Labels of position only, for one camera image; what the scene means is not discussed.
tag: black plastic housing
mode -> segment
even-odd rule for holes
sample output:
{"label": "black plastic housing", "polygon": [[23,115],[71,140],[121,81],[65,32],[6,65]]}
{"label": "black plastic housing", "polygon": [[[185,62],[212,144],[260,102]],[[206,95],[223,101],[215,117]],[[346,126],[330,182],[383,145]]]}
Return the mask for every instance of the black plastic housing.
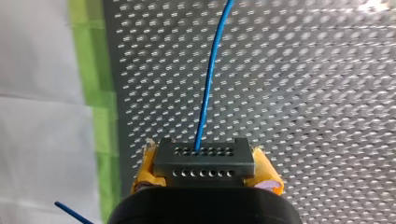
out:
{"label": "black plastic housing", "polygon": [[163,138],[156,151],[153,173],[168,187],[239,187],[254,176],[254,160],[246,138],[234,143],[173,143]]}
{"label": "black plastic housing", "polygon": [[301,224],[285,199],[254,188],[142,189],[121,202],[108,224]]}

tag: green strip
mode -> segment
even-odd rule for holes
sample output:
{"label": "green strip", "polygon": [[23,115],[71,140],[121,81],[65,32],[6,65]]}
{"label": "green strip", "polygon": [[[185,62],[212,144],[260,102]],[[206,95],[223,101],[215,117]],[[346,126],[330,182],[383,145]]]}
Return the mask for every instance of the green strip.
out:
{"label": "green strip", "polygon": [[69,0],[78,68],[92,109],[102,220],[120,201],[117,106],[107,55],[101,0]]}

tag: metal panel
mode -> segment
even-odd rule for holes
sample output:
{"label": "metal panel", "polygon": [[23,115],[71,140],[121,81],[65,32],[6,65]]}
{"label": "metal panel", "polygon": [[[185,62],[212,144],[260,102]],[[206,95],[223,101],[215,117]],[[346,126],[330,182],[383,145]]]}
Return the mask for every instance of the metal panel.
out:
{"label": "metal panel", "polygon": [[[192,141],[225,1],[106,0],[127,194],[147,138]],[[394,1],[236,1],[205,140],[264,146],[307,223],[396,219]]]}

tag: white surface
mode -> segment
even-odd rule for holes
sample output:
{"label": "white surface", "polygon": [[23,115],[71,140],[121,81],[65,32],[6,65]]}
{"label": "white surface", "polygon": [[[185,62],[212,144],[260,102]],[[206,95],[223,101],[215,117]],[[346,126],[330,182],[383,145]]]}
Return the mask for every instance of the white surface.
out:
{"label": "white surface", "polygon": [[0,108],[3,223],[71,221],[55,201],[99,223],[91,110],[16,98],[0,98]]}
{"label": "white surface", "polygon": [[0,95],[83,104],[66,0],[0,1]]}
{"label": "white surface", "polygon": [[0,223],[101,223],[66,0],[0,1]]}

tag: perforated metal sheet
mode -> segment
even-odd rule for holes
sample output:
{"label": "perforated metal sheet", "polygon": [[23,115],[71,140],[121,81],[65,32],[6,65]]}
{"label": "perforated metal sheet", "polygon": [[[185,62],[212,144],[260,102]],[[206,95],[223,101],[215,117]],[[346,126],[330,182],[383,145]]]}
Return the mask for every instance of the perforated metal sheet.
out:
{"label": "perforated metal sheet", "polygon": [[[193,141],[225,1],[106,0],[129,193],[149,137]],[[306,223],[396,220],[394,1],[237,0],[206,141],[264,146]]]}

